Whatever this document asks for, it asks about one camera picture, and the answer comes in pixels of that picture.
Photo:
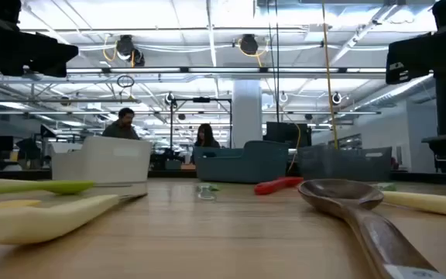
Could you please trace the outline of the red silicone spoon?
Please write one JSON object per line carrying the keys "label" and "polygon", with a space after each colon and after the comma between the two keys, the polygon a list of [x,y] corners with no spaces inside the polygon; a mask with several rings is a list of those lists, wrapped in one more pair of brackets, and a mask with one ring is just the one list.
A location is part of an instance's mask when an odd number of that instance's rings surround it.
{"label": "red silicone spoon", "polygon": [[256,195],[271,195],[285,188],[295,188],[304,179],[302,177],[280,177],[273,181],[261,182],[254,187]]}

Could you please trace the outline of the person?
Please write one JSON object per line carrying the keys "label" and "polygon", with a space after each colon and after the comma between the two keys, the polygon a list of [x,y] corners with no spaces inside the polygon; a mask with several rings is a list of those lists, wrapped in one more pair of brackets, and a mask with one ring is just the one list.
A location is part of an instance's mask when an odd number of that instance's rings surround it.
{"label": "person", "polygon": [[127,140],[139,140],[139,136],[132,126],[134,117],[135,113],[130,108],[122,108],[118,112],[118,119],[107,126],[101,135]]}
{"label": "person", "polygon": [[221,147],[219,142],[214,138],[213,130],[209,123],[203,123],[198,127],[197,139],[194,145],[214,148]]}

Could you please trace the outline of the grey translucent plastic bin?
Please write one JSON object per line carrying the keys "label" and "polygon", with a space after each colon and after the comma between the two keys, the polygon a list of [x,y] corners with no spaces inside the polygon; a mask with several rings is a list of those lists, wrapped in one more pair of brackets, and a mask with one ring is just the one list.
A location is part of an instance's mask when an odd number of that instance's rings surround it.
{"label": "grey translucent plastic bin", "polygon": [[317,145],[300,148],[297,156],[300,173],[306,180],[388,181],[392,148],[337,150],[331,146]]}

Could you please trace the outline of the white plastic bin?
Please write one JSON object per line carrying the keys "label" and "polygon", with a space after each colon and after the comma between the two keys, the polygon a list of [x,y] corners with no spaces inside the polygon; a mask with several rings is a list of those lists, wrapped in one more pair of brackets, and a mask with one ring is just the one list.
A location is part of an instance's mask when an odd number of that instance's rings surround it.
{"label": "white plastic bin", "polygon": [[153,144],[89,136],[83,143],[52,143],[51,147],[52,179],[124,187],[147,181]]}

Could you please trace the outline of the white building column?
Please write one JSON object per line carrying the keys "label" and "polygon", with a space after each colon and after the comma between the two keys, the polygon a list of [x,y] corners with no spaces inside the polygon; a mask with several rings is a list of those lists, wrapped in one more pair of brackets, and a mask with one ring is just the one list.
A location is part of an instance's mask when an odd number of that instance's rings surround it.
{"label": "white building column", "polygon": [[232,94],[232,142],[234,147],[262,139],[262,90],[260,80],[235,80]]}

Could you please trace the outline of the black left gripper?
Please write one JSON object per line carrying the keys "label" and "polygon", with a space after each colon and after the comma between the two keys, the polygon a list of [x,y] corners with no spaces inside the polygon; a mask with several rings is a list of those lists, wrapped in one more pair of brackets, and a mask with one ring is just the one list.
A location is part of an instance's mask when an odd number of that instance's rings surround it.
{"label": "black left gripper", "polygon": [[23,68],[55,78],[67,76],[66,63],[79,53],[78,47],[59,43],[41,33],[34,35],[0,27],[0,74],[22,76]]}

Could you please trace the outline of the brown wooden spoon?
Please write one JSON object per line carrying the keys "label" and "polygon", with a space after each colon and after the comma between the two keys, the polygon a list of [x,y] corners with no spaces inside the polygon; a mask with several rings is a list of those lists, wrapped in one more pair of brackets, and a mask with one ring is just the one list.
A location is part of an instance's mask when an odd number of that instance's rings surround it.
{"label": "brown wooden spoon", "polygon": [[383,201],[380,190],[359,181],[313,179],[298,191],[318,211],[349,225],[376,279],[446,279],[391,221],[373,211]]}

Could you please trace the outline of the long overhead light bar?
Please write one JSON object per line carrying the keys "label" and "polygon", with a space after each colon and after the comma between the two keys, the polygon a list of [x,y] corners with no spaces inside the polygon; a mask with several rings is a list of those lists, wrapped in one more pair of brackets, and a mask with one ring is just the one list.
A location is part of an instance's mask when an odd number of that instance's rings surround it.
{"label": "long overhead light bar", "polygon": [[239,74],[239,73],[327,73],[326,67],[109,67],[109,68],[69,68],[68,74]]}

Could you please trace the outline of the black metal stand frame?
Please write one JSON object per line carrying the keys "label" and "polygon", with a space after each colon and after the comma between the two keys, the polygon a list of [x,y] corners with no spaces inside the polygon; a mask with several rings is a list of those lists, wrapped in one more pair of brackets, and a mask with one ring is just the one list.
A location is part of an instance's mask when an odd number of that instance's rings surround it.
{"label": "black metal stand frame", "polygon": [[[210,97],[194,97],[194,98],[174,98],[172,95],[169,100],[170,105],[170,150],[173,151],[173,116],[174,113],[181,109],[186,102],[193,103],[209,103],[209,102],[217,102],[224,111],[229,114],[229,147],[233,147],[233,104],[230,98],[210,98]],[[180,101],[181,103],[177,106],[177,109],[174,109],[174,102]],[[223,106],[222,102],[227,102],[229,104],[229,109]]]}

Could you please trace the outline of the black monitor back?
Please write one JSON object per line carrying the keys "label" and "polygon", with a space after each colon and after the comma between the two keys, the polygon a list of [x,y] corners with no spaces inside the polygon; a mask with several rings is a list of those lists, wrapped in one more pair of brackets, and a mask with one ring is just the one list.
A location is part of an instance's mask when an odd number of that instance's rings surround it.
{"label": "black monitor back", "polygon": [[305,123],[267,122],[264,140],[286,143],[290,149],[312,145],[311,128]]}

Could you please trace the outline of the black monitor stand post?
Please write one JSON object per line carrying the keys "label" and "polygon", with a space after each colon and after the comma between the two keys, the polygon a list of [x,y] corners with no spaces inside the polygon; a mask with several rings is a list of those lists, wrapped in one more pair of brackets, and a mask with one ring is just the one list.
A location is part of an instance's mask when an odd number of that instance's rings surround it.
{"label": "black monitor stand post", "polygon": [[446,78],[435,80],[437,134],[446,135]]}

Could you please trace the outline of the black ceiling device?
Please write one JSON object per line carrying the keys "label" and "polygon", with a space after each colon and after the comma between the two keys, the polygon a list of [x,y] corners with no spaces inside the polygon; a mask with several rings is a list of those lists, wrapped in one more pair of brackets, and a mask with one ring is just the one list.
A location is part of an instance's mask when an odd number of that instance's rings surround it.
{"label": "black ceiling device", "polygon": [[144,67],[145,57],[142,51],[137,49],[132,42],[132,35],[121,35],[116,42],[117,56],[130,64],[131,67]]}
{"label": "black ceiling device", "polygon": [[240,50],[247,55],[256,55],[259,45],[252,34],[244,34],[238,43]]}

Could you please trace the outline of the lime green silicone spoon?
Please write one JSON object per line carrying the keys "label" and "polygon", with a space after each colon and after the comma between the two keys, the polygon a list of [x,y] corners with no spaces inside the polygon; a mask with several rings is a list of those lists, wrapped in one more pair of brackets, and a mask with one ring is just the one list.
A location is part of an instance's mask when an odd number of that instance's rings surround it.
{"label": "lime green silicone spoon", "polygon": [[75,195],[94,186],[93,181],[13,181],[0,183],[0,195],[25,191],[48,191]]}

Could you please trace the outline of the teal plastic bin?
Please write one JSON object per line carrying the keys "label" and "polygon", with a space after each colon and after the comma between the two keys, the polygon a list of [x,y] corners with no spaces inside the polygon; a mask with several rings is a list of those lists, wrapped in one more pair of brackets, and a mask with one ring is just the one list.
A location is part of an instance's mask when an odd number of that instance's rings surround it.
{"label": "teal plastic bin", "polygon": [[248,141],[243,148],[195,147],[194,163],[202,181],[258,184],[286,174],[288,146],[272,141]]}

